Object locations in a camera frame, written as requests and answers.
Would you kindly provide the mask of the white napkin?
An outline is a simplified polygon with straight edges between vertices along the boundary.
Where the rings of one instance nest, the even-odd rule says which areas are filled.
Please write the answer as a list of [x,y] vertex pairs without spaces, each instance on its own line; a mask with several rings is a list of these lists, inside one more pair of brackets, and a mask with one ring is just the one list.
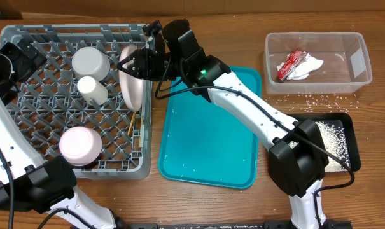
[[294,69],[287,77],[287,80],[304,80],[309,76],[310,72],[318,70],[323,62],[323,60],[319,60],[308,53],[305,60]]

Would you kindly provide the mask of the large white plate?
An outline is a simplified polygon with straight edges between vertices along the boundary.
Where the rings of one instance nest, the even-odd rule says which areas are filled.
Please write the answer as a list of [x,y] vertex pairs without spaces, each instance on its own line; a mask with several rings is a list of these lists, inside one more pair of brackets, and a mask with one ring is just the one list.
[[[129,45],[123,50],[136,50],[136,46]],[[143,103],[144,81],[133,76],[119,76],[120,89],[125,105],[131,111],[139,111]]]

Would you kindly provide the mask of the wooden chopstick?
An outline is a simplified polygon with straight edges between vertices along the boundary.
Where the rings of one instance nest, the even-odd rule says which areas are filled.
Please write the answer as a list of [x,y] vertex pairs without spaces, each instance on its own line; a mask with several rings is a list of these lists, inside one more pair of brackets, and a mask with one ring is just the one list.
[[129,124],[129,128],[128,128],[128,131],[127,131],[127,135],[130,136],[130,134],[132,133],[132,129],[133,129],[133,125],[134,125],[134,121],[136,119],[136,111],[134,111],[132,113],[132,117],[130,119],[130,124]]

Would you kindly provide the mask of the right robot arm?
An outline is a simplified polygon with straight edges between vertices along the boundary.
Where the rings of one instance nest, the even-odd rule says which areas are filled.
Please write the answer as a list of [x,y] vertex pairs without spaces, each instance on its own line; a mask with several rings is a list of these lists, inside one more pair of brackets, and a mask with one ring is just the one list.
[[124,55],[117,68],[131,78],[180,80],[184,91],[200,95],[223,108],[249,128],[268,151],[268,173],[289,196],[291,224],[295,228],[322,228],[322,182],[328,155],[318,125],[309,118],[298,121],[248,89],[220,59],[206,55],[188,20],[166,26],[156,20],[143,27],[155,49],[137,49]]

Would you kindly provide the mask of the grey bowl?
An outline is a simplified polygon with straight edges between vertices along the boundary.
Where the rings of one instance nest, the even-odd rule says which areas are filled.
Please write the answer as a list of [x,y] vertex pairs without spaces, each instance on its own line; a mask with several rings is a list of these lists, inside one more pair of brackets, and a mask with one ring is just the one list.
[[109,73],[108,57],[96,48],[80,48],[72,57],[72,67],[76,78],[91,76],[102,81]]

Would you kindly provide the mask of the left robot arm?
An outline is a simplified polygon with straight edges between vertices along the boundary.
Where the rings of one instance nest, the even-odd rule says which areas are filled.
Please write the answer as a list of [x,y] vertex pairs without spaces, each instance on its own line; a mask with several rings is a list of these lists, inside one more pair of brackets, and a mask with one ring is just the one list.
[[47,217],[57,215],[76,228],[125,228],[111,209],[96,204],[77,186],[69,163],[57,156],[46,161],[22,135],[6,105],[19,93],[17,83],[26,81],[46,62],[30,42],[0,47],[0,210],[8,211],[8,228],[15,212],[34,210]]

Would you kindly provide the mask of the white plastic cup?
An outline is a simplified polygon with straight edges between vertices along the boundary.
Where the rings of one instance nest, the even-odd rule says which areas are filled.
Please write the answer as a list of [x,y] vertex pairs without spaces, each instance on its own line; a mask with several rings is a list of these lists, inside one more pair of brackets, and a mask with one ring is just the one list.
[[94,99],[98,105],[101,105],[108,99],[107,88],[91,76],[84,76],[80,78],[78,80],[77,88],[87,102]]

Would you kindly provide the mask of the red sauce packet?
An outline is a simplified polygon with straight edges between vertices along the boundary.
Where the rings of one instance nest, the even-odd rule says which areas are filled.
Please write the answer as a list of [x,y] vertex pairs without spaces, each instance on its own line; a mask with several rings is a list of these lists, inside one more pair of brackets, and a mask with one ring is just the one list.
[[299,49],[291,52],[288,55],[286,62],[283,63],[277,72],[278,80],[283,82],[294,69],[305,60],[306,56],[307,52]]

